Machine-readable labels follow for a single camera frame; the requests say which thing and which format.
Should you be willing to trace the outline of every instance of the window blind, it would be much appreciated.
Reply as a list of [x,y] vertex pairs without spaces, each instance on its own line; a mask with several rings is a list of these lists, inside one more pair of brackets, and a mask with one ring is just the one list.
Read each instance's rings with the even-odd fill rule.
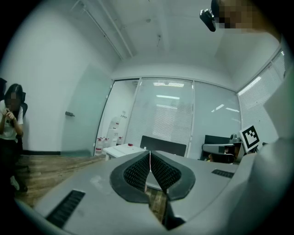
[[140,146],[142,136],[185,144],[187,155],[193,113],[192,81],[143,78],[135,99],[125,143]]
[[269,64],[259,76],[238,92],[242,111],[242,128],[254,125],[261,142],[272,143],[278,138],[276,129],[263,105],[281,82],[277,71]]

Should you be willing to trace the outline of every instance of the white bottle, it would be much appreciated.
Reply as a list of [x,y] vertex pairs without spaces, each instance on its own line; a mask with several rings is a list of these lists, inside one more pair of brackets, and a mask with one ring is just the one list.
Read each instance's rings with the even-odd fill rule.
[[123,138],[122,137],[119,137],[118,142],[116,143],[116,145],[121,145],[122,142],[123,142]]
[[95,156],[100,156],[102,154],[102,150],[103,150],[102,139],[97,138],[96,148],[95,148]]
[[108,148],[109,147],[109,143],[108,143],[108,138],[105,138],[104,143],[103,143],[103,149]]
[[105,139],[105,137],[100,137],[100,139],[101,139],[102,146],[104,146],[104,139]]

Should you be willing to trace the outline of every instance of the woman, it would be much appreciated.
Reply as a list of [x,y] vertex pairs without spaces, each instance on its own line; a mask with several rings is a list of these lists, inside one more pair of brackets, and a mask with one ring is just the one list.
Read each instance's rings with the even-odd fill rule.
[[10,178],[10,183],[16,190],[19,184],[14,177],[14,163],[17,151],[16,135],[23,135],[23,108],[21,100],[23,88],[19,84],[13,84],[7,90],[4,100],[0,101],[0,155],[4,167],[4,179]]

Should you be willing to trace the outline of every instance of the desk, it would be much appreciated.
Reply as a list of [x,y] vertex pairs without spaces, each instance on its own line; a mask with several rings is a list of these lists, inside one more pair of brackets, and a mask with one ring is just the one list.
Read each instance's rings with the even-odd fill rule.
[[[117,146],[105,148],[103,149],[103,151],[106,152],[105,161],[108,161],[109,157],[114,157],[114,158],[123,157],[131,153],[143,152],[145,150],[136,146],[128,146],[128,144],[124,144],[124,145],[117,145]],[[151,171],[146,179],[146,185],[149,188],[153,188],[153,189],[161,191],[161,188]]]
[[142,148],[138,148],[136,146],[128,146],[128,144],[124,145],[117,145],[109,148],[103,149],[104,152],[106,152],[106,161],[109,160],[109,157],[122,157],[131,153],[138,153],[145,151]]

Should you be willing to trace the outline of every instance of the white wall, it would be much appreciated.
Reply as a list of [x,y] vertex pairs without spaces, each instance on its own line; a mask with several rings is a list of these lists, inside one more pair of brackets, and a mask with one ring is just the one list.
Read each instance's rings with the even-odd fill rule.
[[259,40],[252,48],[246,59],[232,74],[234,89],[239,91],[253,76],[268,62],[279,47],[279,42],[273,36],[264,33],[259,35]]
[[112,73],[112,78],[134,76],[185,77],[233,89],[233,82],[224,66],[215,58],[198,52],[137,55],[121,62]]
[[89,64],[110,74],[119,61],[103,35],[94,47],[63,15],[43,4],[22,24],[0,67],[9,87],[27,93],[23,148],[60,151],[64,112]]
[[117,81],[114,83],[105,105],[97,137],[106,137],[111,119],[114,117],[120,117],[123,111],[125,111],[127,118],[121,118],[119,122],[119,136],[124,137],[123,135],[127,120],[130,117],[130,111],[132,109],[136,90],[133,82],[134,80]]

